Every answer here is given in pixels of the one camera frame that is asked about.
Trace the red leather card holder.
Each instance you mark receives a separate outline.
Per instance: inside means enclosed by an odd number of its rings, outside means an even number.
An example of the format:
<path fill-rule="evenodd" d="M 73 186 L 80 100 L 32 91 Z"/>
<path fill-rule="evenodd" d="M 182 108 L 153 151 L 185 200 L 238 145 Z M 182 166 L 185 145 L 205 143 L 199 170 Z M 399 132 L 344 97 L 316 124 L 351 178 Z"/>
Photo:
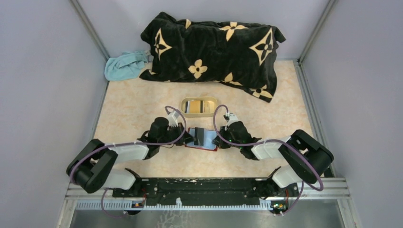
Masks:
<path fill-rule="evenodd" d="M 194 128 L 188 128 L 188 133 L 190 133 L 194 137 Z M 186 144 L 186 147 L 199 149 L 199 150 L 206 150 L 206 151 L 217 151 L 217 146 L 213 143 L 213 140 L 217 136 L 214 130 L 209 130 L 204 128 L 204 145 L 197 146 L 194 145 L 194 142 Z"/>

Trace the dark grey credit card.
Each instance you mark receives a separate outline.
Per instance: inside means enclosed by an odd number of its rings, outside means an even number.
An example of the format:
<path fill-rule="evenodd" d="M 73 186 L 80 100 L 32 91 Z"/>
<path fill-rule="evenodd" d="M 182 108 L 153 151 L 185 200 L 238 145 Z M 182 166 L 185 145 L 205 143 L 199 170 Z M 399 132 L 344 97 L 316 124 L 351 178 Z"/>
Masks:
<path fill-rule="evenodd" d="M 194 145 L 203 146 L 204 145 L 204 128 L 195 127 L 194 128 Z"/>

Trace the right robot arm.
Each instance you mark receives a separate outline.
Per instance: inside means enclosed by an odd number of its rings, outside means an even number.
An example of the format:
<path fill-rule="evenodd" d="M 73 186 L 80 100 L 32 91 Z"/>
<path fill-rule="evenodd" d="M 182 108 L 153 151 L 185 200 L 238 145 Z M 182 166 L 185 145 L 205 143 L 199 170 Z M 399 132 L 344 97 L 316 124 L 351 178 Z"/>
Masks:
<path fill-rule="evenodd" d="M 220 149 L 236 147 L 250 160 L 283 158 L 287 165 L 270 175 L 268 191 L 281 195 L 286 187 L 297 182 L 315 184 L 334 160 L 333 154 L 303 130 L 296 130 L 283 139 L 252 137 L 241 121 L 217 130 L 212 141 Z"/>

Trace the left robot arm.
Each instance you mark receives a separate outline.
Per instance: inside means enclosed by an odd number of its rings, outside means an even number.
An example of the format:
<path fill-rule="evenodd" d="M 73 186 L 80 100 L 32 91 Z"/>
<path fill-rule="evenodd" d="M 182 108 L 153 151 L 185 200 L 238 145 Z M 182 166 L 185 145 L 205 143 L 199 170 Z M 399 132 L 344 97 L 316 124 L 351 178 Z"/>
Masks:
<path fill-rule="evenodd" d="M 160 147 L 182 146 L 194 142 L 195 138 L 186 130 L 186 125 L 169 124 L 168 118 L 157 117 L 150 129 L 134 142 L 105 144 L 92 139 L 68 165 L 66 173 L 73 184 L 87 193 L 101 188 L 123 189 L 130 196 L 142 192 L 140 176 L 131 169 L 116 170 L 114 166 L 133 160 L 147 160 L 155 156 Z"/>

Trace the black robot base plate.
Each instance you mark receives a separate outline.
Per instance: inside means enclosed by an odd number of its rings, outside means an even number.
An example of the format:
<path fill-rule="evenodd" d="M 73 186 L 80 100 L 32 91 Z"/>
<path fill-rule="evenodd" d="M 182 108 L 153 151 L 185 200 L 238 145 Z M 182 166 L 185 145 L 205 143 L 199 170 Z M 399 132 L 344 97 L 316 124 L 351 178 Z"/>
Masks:
<path fill-rule="evenodd" d="M 147 206 L 255 206 L 268 197 L 296 197 L 297 184 L 279 188 L 269 178 L 148 178 L 128 190 L 115 189 L 113 197 L 145 198 Z"/>

